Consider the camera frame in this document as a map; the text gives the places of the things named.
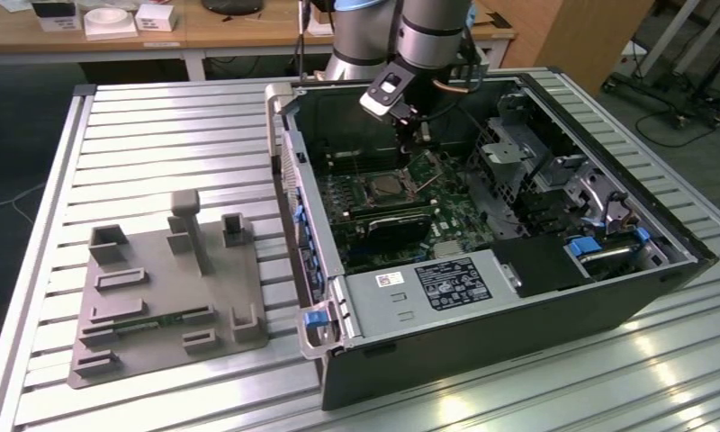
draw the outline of slotted metal surface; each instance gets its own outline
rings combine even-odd
[[[530,71],[720,256],[720,212],[565,76]],[[26,303],[12,305],[23,319],[15,340],[11,328],[2,340],[0,430],[720,430],[720,263],[617,330],[346,409],[319,409],[269,168],[267,82],[114,85],[76,98],[58,162],[70,169],[54,174],[50,220],[42,215],[35,233],[46,241],[23,269],[34,277],[26,286],[19,279],[15,302]],[[91,227],[162,228],[170,192],[190,187],[201,190],[202,221],[229,212],[254,220],[270,345],[72,390]],[[434,356],[447,354],[434,348]]]

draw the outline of circuit board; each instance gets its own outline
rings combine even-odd
[[[485,248],[487,216],[463,180],[465,163],[430,150],[397,170],[318,179],[349,275]]]

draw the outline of power supply label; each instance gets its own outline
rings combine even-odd
[[[491,291],[471,258],[418,267],[417,276],[437,311],[491,298]]]

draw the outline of wooden cabinet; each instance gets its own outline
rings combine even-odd
[[[518,31],[503,68],[558,66],[597,94],[654,0],[485,0]]]

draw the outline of sticker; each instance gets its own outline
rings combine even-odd
[[[426,265],[415,270],[430,300],[430,306],[437,311],[445,311],[491,298],[491,291],[471,258]]]
[[[382,288],[385,288],[386,286],[402,284],[405,282],[406,281],[403,280],[403,273],[401,272],[381,274],[377,276],[377,283]]]
[[[144,48],[180,47],[180,42],[144,42]]]

